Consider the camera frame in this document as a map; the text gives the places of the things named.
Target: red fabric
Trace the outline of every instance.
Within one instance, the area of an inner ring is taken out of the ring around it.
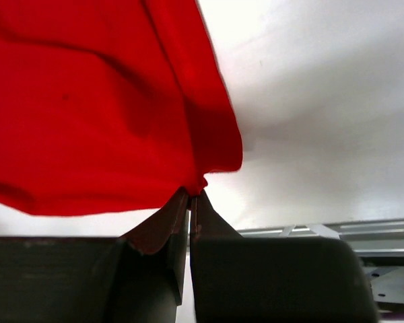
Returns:
[[[193,0],[0,0],[0,202],[162,206],[242,143]]]

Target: red cloth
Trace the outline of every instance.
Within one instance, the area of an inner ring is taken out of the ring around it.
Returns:
[[[0,202],[162,206],[242,143],[193,0],[0,0]]]

